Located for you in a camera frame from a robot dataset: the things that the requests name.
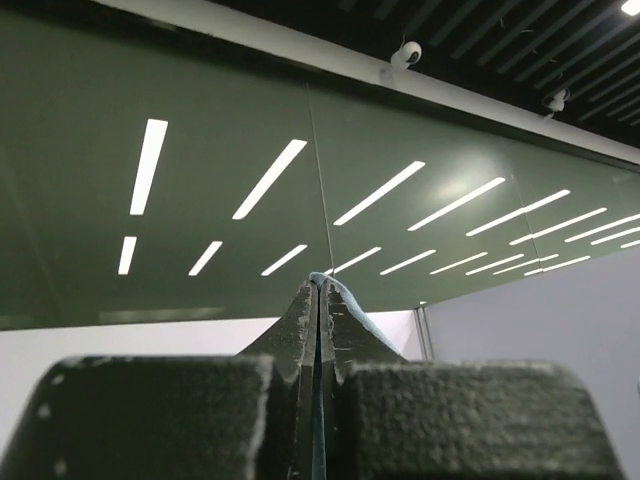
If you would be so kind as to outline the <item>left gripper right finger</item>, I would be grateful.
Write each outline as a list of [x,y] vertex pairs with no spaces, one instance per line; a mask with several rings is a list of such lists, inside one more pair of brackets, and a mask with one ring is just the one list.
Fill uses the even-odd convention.
[[354,363],[336,479],[620,479],[584,383],[546,361]]

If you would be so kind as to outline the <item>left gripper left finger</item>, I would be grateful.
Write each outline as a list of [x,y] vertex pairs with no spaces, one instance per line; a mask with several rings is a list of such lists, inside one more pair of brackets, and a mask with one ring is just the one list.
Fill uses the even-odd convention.
[[318,290],[234,356],[84,356],[37,383],[5,479],[308,479]]

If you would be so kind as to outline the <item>grey-blue t shirt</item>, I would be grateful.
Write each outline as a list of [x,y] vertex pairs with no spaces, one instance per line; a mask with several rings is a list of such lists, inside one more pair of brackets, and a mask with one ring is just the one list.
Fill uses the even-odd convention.
[[318,317],[313,380],[314,479],[336,479],[335,448],[338,389],[354,363],[404,363],[406,359],[361,309],[354,295],[337,279],[313,272],[318,289]]

